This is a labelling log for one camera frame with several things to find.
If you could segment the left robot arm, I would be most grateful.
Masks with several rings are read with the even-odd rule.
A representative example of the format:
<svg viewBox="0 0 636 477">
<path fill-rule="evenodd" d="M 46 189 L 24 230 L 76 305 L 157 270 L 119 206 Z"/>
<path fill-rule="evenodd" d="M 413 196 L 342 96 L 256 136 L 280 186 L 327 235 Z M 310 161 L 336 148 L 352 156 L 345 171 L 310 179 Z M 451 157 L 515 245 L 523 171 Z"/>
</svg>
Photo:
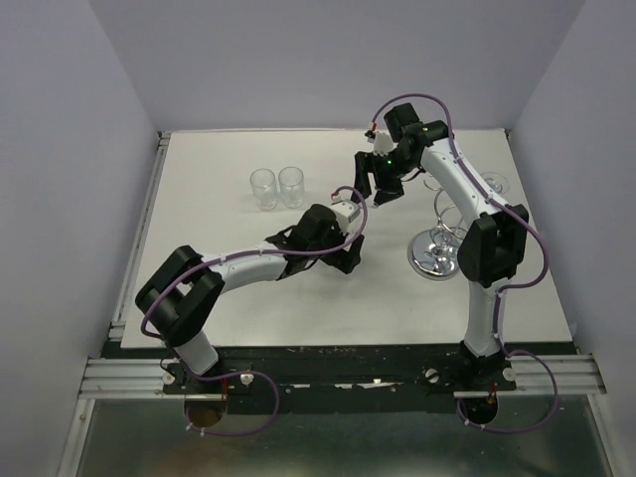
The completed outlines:
<svg viewBox="0 0 636 477">
<path fill-rule="evenodd" d="M 344 274 L 361 262 L 369 216 L 364 195 L 341 186 L 331 200 L 328 206 L 312 205 L 297 224 L 250 249 L 203 255 L 189 245 L 179 246 L 137 293 L 141 333 L 161 341 L 180 359 L 196 391 L 212 391 L 221 377 L 220 356 L 204 326 L 223 294 L 287 279 L 318 262 Z"/>
</svg>

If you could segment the ribbed wine glass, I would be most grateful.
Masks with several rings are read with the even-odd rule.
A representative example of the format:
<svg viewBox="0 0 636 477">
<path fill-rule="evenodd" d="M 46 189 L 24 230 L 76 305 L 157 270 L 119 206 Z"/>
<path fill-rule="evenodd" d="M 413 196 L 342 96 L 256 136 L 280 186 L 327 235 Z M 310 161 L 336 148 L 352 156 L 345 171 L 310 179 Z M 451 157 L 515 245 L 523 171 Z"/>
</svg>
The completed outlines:
<svg viewBox="0 0 636 477">
<path fill-rule="evenodd" d="M 285 167 L 278 173 L 279 192 L 284 205 L 289 209 L 298 209 L 304 202 L 304 174 L 293 166 Z"/>
</svg>

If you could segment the tall wine glass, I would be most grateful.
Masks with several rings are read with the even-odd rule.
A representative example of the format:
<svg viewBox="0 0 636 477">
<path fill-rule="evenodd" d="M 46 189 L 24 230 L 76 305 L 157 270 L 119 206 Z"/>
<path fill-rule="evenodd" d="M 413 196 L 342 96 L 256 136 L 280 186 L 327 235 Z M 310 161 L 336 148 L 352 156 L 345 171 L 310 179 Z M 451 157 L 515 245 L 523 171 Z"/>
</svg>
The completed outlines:
<svg viewBox="0 0 636 477">
<path fill-rule="evenodd" d="M 494 192 L 501 196 L 506 195 L 510 190 L 508 179 L 497 172 L 486 171 L 481 174 L 481 177 Z"/>
</svg>

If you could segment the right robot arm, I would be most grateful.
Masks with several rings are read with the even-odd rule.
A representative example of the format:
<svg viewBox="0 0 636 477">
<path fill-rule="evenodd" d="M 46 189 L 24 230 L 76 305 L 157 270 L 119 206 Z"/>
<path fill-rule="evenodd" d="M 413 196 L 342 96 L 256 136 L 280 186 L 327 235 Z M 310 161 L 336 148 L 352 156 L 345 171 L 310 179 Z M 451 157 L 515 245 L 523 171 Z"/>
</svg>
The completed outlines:
<svg viewBox="0 0 636 477">
<path fill-rule="evenodd" d="M 457 145 L 450 118 L 423 122 L 411 103 L 381 109 L 391 144 L 355 156 L 355 188 L 375 206 L 401 198 L 406 175 L 430 174 L 458 209 L 467 230 L 457 250 L 469 284 L 468 325 L 460 343 L 457 377 L 477 390 L 505 360 L 501 321 L 505 293 L 523 261 L 529 212 L 511 206 L 478 176 Z"/>
</svg>

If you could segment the short clear wine glass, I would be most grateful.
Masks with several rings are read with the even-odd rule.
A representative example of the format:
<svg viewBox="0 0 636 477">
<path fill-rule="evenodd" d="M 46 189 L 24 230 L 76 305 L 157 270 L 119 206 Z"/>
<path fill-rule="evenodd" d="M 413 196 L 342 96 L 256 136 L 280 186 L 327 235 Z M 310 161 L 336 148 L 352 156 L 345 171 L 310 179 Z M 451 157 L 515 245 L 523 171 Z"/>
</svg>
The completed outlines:
<svg viewBox="0 0 636 477">
<path fill-rule="evenodd" d="M 265 168 L 254 170 L 249 182 L 257 206 L 264 210 L 273 210 L 277 205 L 277 185 L 274 173 Z"/>
</svg>

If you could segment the chrome wine glass rack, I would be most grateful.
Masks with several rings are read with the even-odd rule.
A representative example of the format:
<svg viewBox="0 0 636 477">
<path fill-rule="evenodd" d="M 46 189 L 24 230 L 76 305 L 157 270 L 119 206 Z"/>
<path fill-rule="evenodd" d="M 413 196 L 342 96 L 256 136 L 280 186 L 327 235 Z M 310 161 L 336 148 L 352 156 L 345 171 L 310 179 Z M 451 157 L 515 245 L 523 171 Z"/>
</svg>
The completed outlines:
<svg viewBox="0 0 636 477">
<path fill-rule="evenodd" d="M 433 196 L 433 227 L 415 235 L 406 250 L 411 268 L 420 276 L 445 281 L 460 271 L 458 251 L 467 234 L 467 226 L 457 206 L 440 183 L 427 173 L 423 185 Z"/>
</svg>

